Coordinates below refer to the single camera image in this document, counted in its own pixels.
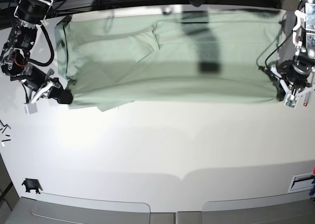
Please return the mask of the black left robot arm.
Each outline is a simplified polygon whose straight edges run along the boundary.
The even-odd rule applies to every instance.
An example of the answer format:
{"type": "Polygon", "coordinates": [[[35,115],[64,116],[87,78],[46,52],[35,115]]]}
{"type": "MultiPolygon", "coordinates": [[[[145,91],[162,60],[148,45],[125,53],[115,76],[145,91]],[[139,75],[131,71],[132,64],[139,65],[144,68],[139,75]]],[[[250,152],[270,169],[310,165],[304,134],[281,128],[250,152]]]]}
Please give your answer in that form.
{"type": "Polygon", "coordinates": [[[265,59],[263,72],[277,88],[277,100],[285,106],[295,108],[300,98],[307,106],[315,91],[315,0],[299,0],[294,11],[295,25],[285,40],[265,59]],[[269,59],[284,44],[292,40],[294,54],[280,64],[269,63],[269,59]]]}

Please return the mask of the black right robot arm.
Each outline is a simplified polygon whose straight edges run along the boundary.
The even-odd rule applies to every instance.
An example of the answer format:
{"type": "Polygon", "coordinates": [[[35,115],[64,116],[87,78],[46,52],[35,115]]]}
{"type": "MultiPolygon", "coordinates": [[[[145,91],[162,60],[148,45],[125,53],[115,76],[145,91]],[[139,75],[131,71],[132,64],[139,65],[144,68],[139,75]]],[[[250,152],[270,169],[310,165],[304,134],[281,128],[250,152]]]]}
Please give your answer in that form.
{"type": "Polygon", "coordinates": [[[17,6],[13,14],[12,29],[0,55],[0,68],[11,81],[18,81],[24,88],[26,104],[33,105],[40,98],[52,98],[59,104],[70,105],[72,93],[63,88],[54,71],[43,72],[40,67],[49,66],[55,57],[52,42],[43,24],[47,15],[53,12],[55,0],[15,0],[17,6]],[[47,41],[50,58],[41,63],[31,58],[37,31],[47,41]]]}

